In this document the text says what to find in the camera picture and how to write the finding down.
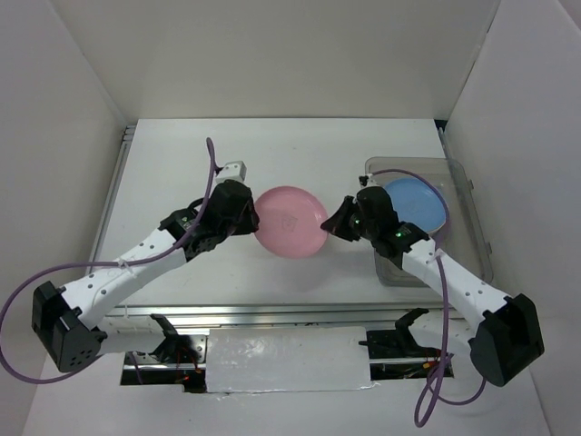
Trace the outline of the pink plastic plate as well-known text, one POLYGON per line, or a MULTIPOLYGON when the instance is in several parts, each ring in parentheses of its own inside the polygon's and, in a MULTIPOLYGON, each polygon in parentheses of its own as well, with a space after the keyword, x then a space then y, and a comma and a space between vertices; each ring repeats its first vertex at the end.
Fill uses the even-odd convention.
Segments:
POLYGON ((287 259, 316 254, 327 241, 320 226, 328 219, 323 204, 311 193, 295 186, 278 186, 254 202, 260 218, 254 234, 268 252, 287 259))

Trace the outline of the blue plastic plate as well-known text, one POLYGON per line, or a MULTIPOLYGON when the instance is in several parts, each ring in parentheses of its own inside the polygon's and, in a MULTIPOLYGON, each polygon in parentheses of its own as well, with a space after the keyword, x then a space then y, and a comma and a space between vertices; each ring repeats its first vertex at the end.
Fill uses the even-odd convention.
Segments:
POLYGON ((399 178, 384 189, 402 222, 414 223, 426 233, 435 233, 446 223, 444 203, 420 180, 399 178))

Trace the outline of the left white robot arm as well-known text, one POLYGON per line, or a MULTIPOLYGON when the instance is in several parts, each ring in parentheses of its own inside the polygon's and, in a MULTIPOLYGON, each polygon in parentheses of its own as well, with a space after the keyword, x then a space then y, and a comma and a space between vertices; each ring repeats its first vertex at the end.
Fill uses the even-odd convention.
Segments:
POLYGON ((158 362, 195 359, 192 340, 161 314, 116 325, 106 315, 166 273, 207 253, 227 238, 257 232, 259 216, 244 183, 218 183, 208 200, 172 212, 142 242, 85 277, 34 290, 32 327, 59 372, 76 372, 112 352, 143 352, 158 362))

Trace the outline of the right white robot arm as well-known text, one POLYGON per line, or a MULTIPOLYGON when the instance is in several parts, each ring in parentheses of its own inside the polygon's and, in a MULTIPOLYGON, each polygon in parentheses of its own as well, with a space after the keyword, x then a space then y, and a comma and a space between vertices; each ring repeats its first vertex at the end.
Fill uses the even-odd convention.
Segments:
POLYGON ((524 294, 511 297, 481 281, 417 225, 400 221, 383 188, 365 187, 346 196, 321 229, 348 242, 369 241, 376 254, 420 279, 465 319, 461 324, 445 322, 443 314, 413 310, 396 322, 395 343, 401 353, 413 356, 448 339, 450 353, 467 355, 476 371, 497 387, 544 353, 534 303, 524 294))

